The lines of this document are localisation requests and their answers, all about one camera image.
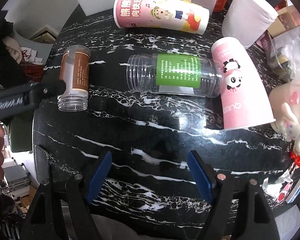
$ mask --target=green label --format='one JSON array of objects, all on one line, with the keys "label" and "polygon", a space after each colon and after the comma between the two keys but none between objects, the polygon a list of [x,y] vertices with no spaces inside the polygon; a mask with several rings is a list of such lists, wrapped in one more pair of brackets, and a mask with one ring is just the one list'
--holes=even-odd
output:
[{"label": "green label", "polygon": [[156,84],[199,88],[201,81],[200,59],[191,55],[159,54]]}]

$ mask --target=pink paper cup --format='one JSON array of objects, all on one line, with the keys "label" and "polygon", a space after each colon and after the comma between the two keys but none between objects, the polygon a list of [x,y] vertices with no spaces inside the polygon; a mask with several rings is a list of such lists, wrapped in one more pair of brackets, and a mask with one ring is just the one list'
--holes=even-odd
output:
[{"label": "pink paper cup", "polygon": [[183,0],[115,0],[114,21],[119,28],[154,27],[203,34],[209,10]]},{"label": "pink paper cup", "polygon": [[223,69],[221,101],[225,130],[274,122],[268,95],[250,56],[233,37],[211,47],[216,66]]}]

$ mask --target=black marble table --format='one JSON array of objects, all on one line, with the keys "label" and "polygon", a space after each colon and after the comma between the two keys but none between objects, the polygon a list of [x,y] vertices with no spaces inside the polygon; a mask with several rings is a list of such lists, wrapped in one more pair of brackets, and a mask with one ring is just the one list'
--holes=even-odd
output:
[{"label": "black marble table", "polygon": [[[235,185],[262,184],[290,165],[291,145],[271,126],[223,131],[220,97],[215,99],[130,92],[126,63],[134,54],[180,53],[211,58],[222,37],[224,14],[212,15],[203,35],[165,29],[119,29],[112,10],[86,17],[78,6],[61,30],[46,64],[43,81],[58,79],[64,50],[74,44],[91,51],[87,111],[58,111],[45,100],[34,115],[34,144],[50,153],[52,179],[85,171],[104,151],[113,165],[94,200],[92,213],[132,227],[139,234],[195,239],[210,210],[187,168],[190,150],[217,171],[233,174]],[[248,49],[267,92],[280,85],[256,46]],[[271,208],[278,204],[267,196]],[[227,233],[237,209],[233,200]]]}]

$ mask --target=screw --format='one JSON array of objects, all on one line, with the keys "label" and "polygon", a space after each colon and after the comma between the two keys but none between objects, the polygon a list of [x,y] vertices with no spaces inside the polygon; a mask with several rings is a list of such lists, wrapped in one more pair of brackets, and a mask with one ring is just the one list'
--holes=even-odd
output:
[{"label": "screw", "polygon": [[42,183],[42,185],[47,186],[50,183],[50,180],[44,179],[41,183]]},{"label": "screw", "polygon": [[222,173],[219,173],[219,174],[217,175],[217,178],[220,179],[220,180],[225,180],[225,179],[227,178],[227,176],[224,175],[224,174],[222,174]]},{"label": "screw", "polygon": [[82,175],[80,174],[80,173],[77,173],[75,176],[74,176],[74,179],[75,180],[80,180],[80,179],[82,179]]},{"label": "screw", "polygon": [[258,182],[255,179],[250,179],[250,184],[255,186],[258,184]]}]

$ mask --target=plastic bottle without cap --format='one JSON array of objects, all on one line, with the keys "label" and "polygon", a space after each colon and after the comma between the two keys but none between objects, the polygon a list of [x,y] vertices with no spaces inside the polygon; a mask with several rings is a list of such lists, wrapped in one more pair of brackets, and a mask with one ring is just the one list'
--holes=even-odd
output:
[{"label": "plastic bottle without cap", "polygon": [[215,98],[222,70],[213,61],[181,54],[132,55],[127,83],[132,91]]},{"label": "plastic bottle without cap", "polygon": [[64,112],[83,111],[88,108],[88,75],[90,50],[72,45],[63,54],[59,79],[66,83],[66,91],[58,96],[58,109]]}]

